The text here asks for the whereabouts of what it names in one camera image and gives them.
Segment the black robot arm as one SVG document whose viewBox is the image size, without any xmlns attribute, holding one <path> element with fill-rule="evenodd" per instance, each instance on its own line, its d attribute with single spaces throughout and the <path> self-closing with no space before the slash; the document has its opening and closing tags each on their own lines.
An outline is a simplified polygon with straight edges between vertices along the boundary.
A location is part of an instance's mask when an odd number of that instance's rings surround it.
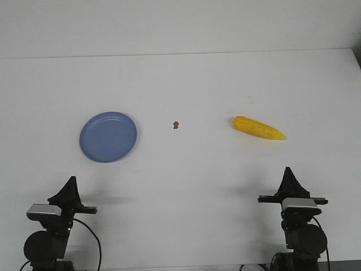
<svg viewBox="0 0 361 271">
<path fill-rule="evenodd" d="M 319 206 L 328 204 L 328 200 L 312 197 L 286 167 L 277 192 L 260 195 L 258 202 L 281 205 L 281 228 L 286 248 L 291 250 L 276 253 L 269 270 L 319 270 L 318 259 L 328 252 L 328 240 L 319 222 L 310 222 L 322 213 Z"/>
<path fill-rule="evenodd" d="M 64 260 L 64 256 L 73 224 L 78 222 L 89 230 L 98 244 L 99 270 L 102 264 L 100 240 L 86 223 L 74 217 L 77 213 L 94 215 L 97 208 L 82 204 L 76 176 L 70 177 L 60 191 L 47 201 L 47 204 L 33 204 L 26 212 L 28 219 L 38 221 L 43 227 L 24 243 L 27 263 L 33 270 L 74 270 L 72 261 Z"/>
</svg>

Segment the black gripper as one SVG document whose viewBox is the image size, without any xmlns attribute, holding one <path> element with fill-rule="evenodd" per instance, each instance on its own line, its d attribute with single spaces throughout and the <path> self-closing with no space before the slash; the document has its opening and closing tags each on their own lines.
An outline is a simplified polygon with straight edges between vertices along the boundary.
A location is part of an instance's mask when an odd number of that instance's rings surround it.
<svg viewBox="0 0 361 271">
<path fill-rule="evenodd" d="M 71 176 L 60 191 L 48 198 L 47 201 L 50 205 L 58 206 L 61 209 L 59 226 L 72 225 L 77 213 L 94 215 L 98 211 L 96 207 L 87 207 L 81 203 L 76 176 Z"/>
<path fill-rule="evenodd" d="M 304 189 L 297 181 L 290 167 L 285 167 L 284 175 L 278 191 L 273 195 L 260 195 L 259 203 L 302 203 L 328 204 L 326 198 L 309 198 L 310 192 Z"/>
</svg>

